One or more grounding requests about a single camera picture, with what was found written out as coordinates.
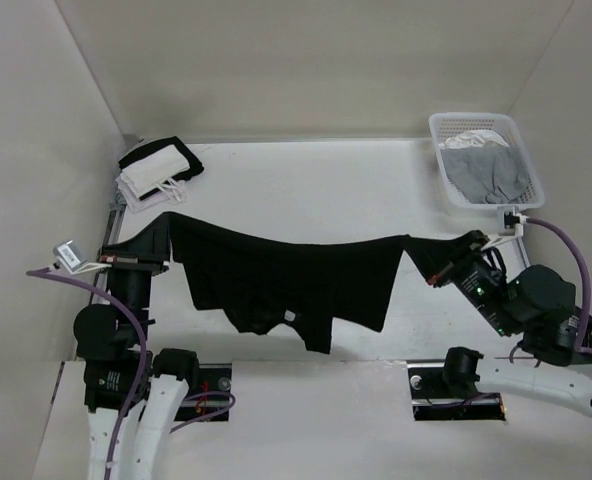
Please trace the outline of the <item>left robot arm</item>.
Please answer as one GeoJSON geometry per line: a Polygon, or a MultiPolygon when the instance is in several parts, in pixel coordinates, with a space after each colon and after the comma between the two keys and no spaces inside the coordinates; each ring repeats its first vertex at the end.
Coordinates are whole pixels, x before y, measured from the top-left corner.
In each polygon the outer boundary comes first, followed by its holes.
{"type": "Polygon", "coordinates": [[[177,412],[200,387],[195,352],[147,346],[152,280],[171,259],[170,220],[162,215],[125,242],[105,246],[98,300],[76,316],[76,354],[85,363],[90,479],[152,479],[177,412]]]}

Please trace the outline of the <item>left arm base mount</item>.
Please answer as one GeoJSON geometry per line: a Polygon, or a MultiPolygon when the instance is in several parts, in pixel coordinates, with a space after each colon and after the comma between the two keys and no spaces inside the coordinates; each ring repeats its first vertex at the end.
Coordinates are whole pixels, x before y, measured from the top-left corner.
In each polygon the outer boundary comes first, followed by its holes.
{"type": "Polygon", "coordinates": [[[226,422],[229,413],[223,412],[223,409],[230,403],[232,372],[231,363],[201,364],[197,383],[181,403],[175,421],[206,419],[226,422]]]}

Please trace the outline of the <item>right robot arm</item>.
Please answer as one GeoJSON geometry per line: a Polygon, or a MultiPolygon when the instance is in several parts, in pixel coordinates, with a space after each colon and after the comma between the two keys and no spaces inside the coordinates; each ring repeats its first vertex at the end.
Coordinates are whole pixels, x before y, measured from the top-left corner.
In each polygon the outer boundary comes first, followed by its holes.
{"type": "Polygon", "coordinates": [[[535,361],[520,365],[456,346],[441,366],[409,378],[419,406],[463,412],[503,393],[566,407],[592,418],[592,316],[576,306],[576,288],[543,265],[509,279],[497,248],[474,243],[431,276],[434,288],[453,285],[502,337],[535,361]]]}

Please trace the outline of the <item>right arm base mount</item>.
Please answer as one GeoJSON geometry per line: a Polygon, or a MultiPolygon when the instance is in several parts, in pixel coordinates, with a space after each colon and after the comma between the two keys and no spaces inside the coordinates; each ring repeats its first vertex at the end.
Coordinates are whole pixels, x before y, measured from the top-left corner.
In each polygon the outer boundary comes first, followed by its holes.
{"type": "Polygon", "coordinates": [[[505,421],[499,393],[465,393],[443,379],[440,361],[408,362],[407,375],[415,421],[505,421]]]}

